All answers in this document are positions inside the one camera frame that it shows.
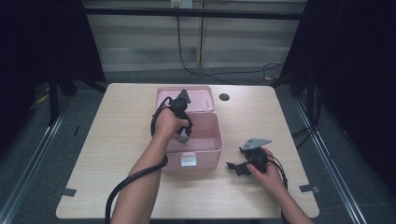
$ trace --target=wooden table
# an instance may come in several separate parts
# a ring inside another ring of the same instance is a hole
[[[63,196],[59,218],[103,218],[106,200],[146,148],[157,89],[176,84],[111,84],[98,109],[67,184],[74,197]],[[292,141],[274,89],[259,86],[210,86],[219,116],[224,147],[216,169],[163,173],[152,218],[280,217],[276,201],[253,176],[237,176],[226,162],[246,161],[239,151],[249,138],[267,138],[266,145],[282,163],[289,192],[310,216],[318,215],[304,168]],[[229,101],[219,95],[227,93]]]

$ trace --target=pink plastic container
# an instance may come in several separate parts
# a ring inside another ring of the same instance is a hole
[[[178,94],[187,89],[191,99],[186,113],[193,126],[187,143],[180,143],[174,134],[166,149],[168,164],[164,171],[213,169],[219,163],[223,147],[218,116],[214,113],[212,91],[207,86],[164,87],[157,90],[156,108],[170,96],[177,98]]]

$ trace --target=black cord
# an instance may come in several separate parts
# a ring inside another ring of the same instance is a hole
[[[322,96],[320,94],[318,87],[316,87],[316,89],[315,89],[315,95],[316,95],[316,97],[315,97],[315,116],[314,116],[314,120],[312,120],[313,126],[305,127],[303,129],[301,129],[299,132],[293,133],[291,135],[293,138],[296,138],[296,137],[300,137],[300,136],[308,133],[308,135],[303,139],[303,141],[296,147],[297,150],[306,142],[306,140],[308,140],[308,138],[312,135],[312,132],[314,132],[315,129],[318,127],[318,122],[319,122],[320,113],[321,113],[321,103],[322,103]]]
[[[172,100],[171,97],[166,97],[160,104],[160,106],[158,106],[157,110],[155,111],[154,115],[152,116],[152,121],[151,121],[151,125],[150,125],[150,130],[151,130],[151,136],[154,135],[155,133],[155,123],[157,122],[157,118],[160,116],[160,113],[166,108],[163,107],[165,105],[165,102],[167,100]],[[111,191],[110,195],[107,198],[107,202],[106,202],[106,211],[105,211],[105,223],[109,224],[110,223],[110,213],[111,213],[111,204],[113,204],[114,198],[117,196],[117,194],[120,192],[120,190],[122,190],[123,188],[125,188],[127,185],[129,185],[130,183],[136,181],[136,179],[147,175],[151,172],[157,171],[161,168],[163,168],[166,164],[168,163],[168,157],[164,156],[163,161],[157,165],[153,165],[150,166],[149,168],[146,168],[144,170],[141,170],[133,175],[130,175],[128,177],[126,177],[124,180],[122,180],[122,182],[120,182],[114,189],[113,191]]]
[[[177,20],[177,43],[178,43],[178,58],[180,60],[180,64],[181,66],[184,68],[184,70],[186,70],[188,73],[190,73],[191,75],[194,75],[196,77],[212,77],[215,80],[230,84],[230,85],[240,85],[238,83],[233,83],[221,78],[218,78],[216,76],[218,75],[228,75],[228,74],[254,74],[254,73],[262,73],[263,76],[262,78],[260,78],[258,81],[254,82],[254,83],[250,83],[250,84],[245,84],[245,85],[250,85],[250,86],[254,86],[257,85],[259,83],[261,83],[262,81],[265,80],[265,71],[271,70],[273,68],[276,68],[278,66],[283,65],[284,63],[268,63],[265,66],[262,67],[262,69],[260,70],[255,70],[255,71],[241,71],[241,72],[236,72],[236,71],[232,71],[232,72],[221,72],[221,73],[212,73],[212,74],[207,74],[207,73],[201,73],[201,72],[193,72],[191,71],[189,68],[187,68],[186,64],[184,63],[183,60],[183,54],[181,52],[181,38],[180,38],[180,18],[176,17]]]
[[[288,179],[286,178],[285,170],[283,169],[282,164],[274,156],[271,156],[271,155],[268,155],[268,156],[275,160],[275,161],[268,160],[268,162],[271,162],[272,164],[274,164],[277,167],[277,169],[279,170],[280,174],[282,175],[283,185],[285,186],[285,189],[288,189]],[[285,216],[283,215],[282,211],[280,212],[280,217],[282,218],[282,221],[283,221],[284,224],[289,224],[289,222],[286,220]]]
[[[286,174],[285,174],[285,170],[283,169],[282,164],[280,164],[279,160],[277,158],[275,158],[274,156],[270,156],[269,157],[273,158],[275,161],[270,161],[268,160],[268,162],[271,162],[272,164],[274,164],[277,169],[279,170],[280,174],[282,175],[282,181],[283,181],[283,185],[285,186],[286,189],[288,189],[288,179],[286,178]]]
[[[136,179],[163,168],[167,163],[168,163],[168,157],[165,154],[165,157],[163,158],[163,161],[161,163],[159,163],[157,165],[153,165],[153,166],[146,168],[142,171],[139,171],[133,175],[128,176],[124,180],[122,180],[122,182],[120,182],[113,189],[113,191],[111,191],[110,195],[108,196],[107,203],[106,203],[105,223],[106,224],[110,223],[111,204],[113,204],[114,198],[117,196],[117,194],[120,192],[120,190],[125,188],[130,183],[134,182]]]

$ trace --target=wall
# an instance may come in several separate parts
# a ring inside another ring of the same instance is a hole
[[[170,1],[85,0],[84,5],[170,7]],[[302,12],[304,5],[304,0],[193,1],[193,8],[218,10]],[[176,18],[88,17],[105,71],[181,67]],[[298,24],[298,21],[180,18],[183,60],[188,67],[281,63],[286,59]]]

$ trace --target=human arm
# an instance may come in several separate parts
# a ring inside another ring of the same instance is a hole
[[[268,160],[272,160],[272,152],[267,148],[263,148],[263,150],[267,154]],[[283,185],[279,171],[274,164],[268,162],[265,174],[262,174],[252,164],[248,164],[247,168],[259,180],[262,187],[274,196],[283,215],[290,224],[313,223]]]
[[[155,134],[128,176],[163,161],[166,147],[174,132],[181,126],[188,125],[187,120],[177,119],[171,110],[165,108],[157,118]],[[161,170],[157,170],[136,179],[122,189],[111,223],[149,223],[157,199],[160,179]]]

